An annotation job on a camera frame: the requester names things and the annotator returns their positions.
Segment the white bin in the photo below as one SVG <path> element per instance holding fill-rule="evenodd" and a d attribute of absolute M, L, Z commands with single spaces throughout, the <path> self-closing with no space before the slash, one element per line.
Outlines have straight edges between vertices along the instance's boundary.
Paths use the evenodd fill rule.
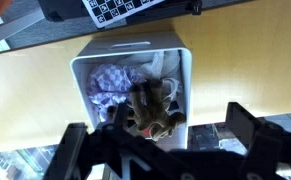
<path fill-rule="evenodd" d="M 121 55 L 135 53 L 153 53 L 155 51 L 178 50 L 181 53 L 180 69 L 184 86 L 184 112 L 187 123 L 180 125 L 172 137 L 165 137 L 157 142 L 157 146 L 164 150 L 186 149 L 190 121 L 190 91 L 192 54 L 185 48 L 179 37 L 172 32 L 108 37 L 91 40 L 79 55 L 71 61 L 71 70 L 77 83 L 80 96 L 84 102 L 92 128 L 100 122 L 97 112 L 86 93 L 86 84 L 89 73 L 101 64 L 115 64 Z"/>

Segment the plush toy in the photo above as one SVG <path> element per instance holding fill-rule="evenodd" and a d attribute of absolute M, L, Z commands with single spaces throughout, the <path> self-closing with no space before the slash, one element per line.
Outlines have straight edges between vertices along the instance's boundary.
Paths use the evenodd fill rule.
<path fill-rule="evenodd" d="M 145 105 L 142 102 L 142 89 L 146 96 Z M 154 141 L 166 135 L 172 136 L 177 126 L 186 121 L 185 115 L 180 112 L 170 116 L 167 114 L 168 103 L 163 103 L 162 100 L 162 81 L 148 80 L 143 84 L 133 85 L 130 88 L 130 98 L 133 111 L 128 112 L 128 119 L 134 119 L 138 131 L 149 128 Z M 113 117 L 115 112 L 116 107 L 108 108 L 109 116 Z"/>

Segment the wooden table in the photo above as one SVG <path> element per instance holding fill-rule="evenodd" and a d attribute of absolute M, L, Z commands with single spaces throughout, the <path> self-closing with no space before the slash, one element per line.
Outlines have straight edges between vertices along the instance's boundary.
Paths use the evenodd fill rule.
<path fill-rule="evenodd" d="M 193 53 L 195 124 L 224 121 L 229 101 L 255 116 L 291 112 L 291 1 L 257 0 L 1 54 L 0 151 L 56 144 L 68 123 L 89 123 L 69 68 L 88 41 L 159 31 Z"/>

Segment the purple checkered cloth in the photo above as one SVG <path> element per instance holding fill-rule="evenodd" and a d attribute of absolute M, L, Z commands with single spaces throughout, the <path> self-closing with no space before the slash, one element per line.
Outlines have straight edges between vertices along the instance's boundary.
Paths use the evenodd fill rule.
<path fill-rule="evenodd" d="M 128 66 L 104 64 L 93 70 L 88 77 L 87 94 L 99 112 L 102 122 L 110 120 L 107 116 L 109 106 L 130 101 L 129 88 L 134 83 L 145 82 L 143 75 Z"/>

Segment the screw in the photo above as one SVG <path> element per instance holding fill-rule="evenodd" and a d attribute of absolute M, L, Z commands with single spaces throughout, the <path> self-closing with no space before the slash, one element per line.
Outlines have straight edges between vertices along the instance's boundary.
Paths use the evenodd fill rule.
<path fill-rule="evenodd" d="M 261 176 L 255 173 L 247 173 L 246 177 L 248 180 L 263 180 Z"/>
<path fill-rule="evenodd" d="M 183 173 L 181 175 L 181 180 L 195 180 L 194 176 L 190 173 Z"/>
<path fill-rule="evenodd" d="M 107 127 L 106 127 L 106 130 L 109 130 L 109 131 L 112 131 L 114 129 L 114 126 L 112 126 L 112 125 L 108 125 Z"/>

